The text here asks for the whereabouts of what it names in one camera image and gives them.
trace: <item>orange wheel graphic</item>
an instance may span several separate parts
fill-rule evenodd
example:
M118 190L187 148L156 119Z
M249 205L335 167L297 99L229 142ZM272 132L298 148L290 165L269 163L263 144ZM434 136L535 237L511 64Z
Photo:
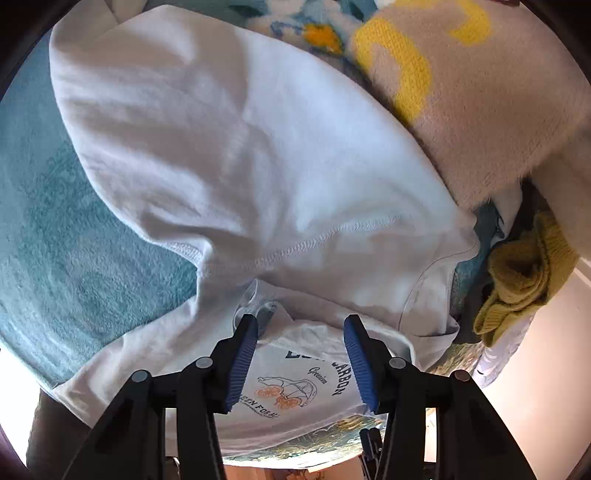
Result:
M256 391L256 394L259 397L269 398L269 397L276 397L281 392L283 392L283 389L281 387L272 386L272 387L259 388Z
M275 404L278 404L281 410L297 407L300 403L301 400L299 398L285 398L283 396L277 397L277 400L275 401Z

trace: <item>yellow knit fabric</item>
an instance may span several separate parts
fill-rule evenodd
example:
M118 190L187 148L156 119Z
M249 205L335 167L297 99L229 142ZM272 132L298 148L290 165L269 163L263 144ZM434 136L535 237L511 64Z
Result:
M579 259L550 212L538 212L534 229L491 252L494 290L480 308L474 332L494 345L516 320L533 314L564 285Z
M371 75L373 49L386 49L400 66L398 91L392 99L394 111L411 124L421 113L431 86L431 68L410 38L384 18L373 17L355 32L353 51L361 69Z
M485 41L492 31L491 19L477 3L472 0L457 0L466 15L466 21L449 34L466 46L477 45Z

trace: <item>white wall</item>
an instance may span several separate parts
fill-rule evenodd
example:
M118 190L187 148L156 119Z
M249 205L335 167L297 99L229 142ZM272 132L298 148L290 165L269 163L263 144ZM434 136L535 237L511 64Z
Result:
M591 442L591 282L582 277L537 313L485 388L538 480L566 479Z

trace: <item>blue gripper pad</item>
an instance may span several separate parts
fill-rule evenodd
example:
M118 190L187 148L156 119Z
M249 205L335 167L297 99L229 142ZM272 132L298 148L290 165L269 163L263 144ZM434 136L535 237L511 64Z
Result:
M243 323L247 323L248 326L246 327L242 343L238 348L238 353L236 354L230 369L228 395L226 396L226 408L228 411L230 411L234 404L240 400L242 387L244 387L248 368L251 366L252 356L255 353L256 342L258 340L258 325L256 318L252 315L245 315L242 318L236 329L235 336L242 333L241 327L244 328Z
M361 330L355 323L359 322ZM375 391L374 373L370 367L369 361L366 357L362 342L359 339L360 335L365 335L369 339L368 334L363 328L363 324L357 315L349 315L345 319L345 326L343 328L343 336L345 338L345 348L353 367L353 374L357 382L357 389L361 395L361 400L365 403L372 412L378 408L378 395Z

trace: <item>white hoodie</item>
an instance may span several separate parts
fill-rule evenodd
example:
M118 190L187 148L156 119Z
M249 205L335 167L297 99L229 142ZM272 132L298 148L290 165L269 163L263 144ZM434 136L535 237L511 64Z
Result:
M182 369L230 336L244 309L271 315L241 401L216 419L225 455L365 413L340 331L349 313L422 368L451 344L450 282L478 251L475 219L347 77L179 8L118 24L103 0L83 0L55 26L50 61L95 190L199 272L196 297L54 391L87 424L136 369ZM173 455L174 413L168 427Z

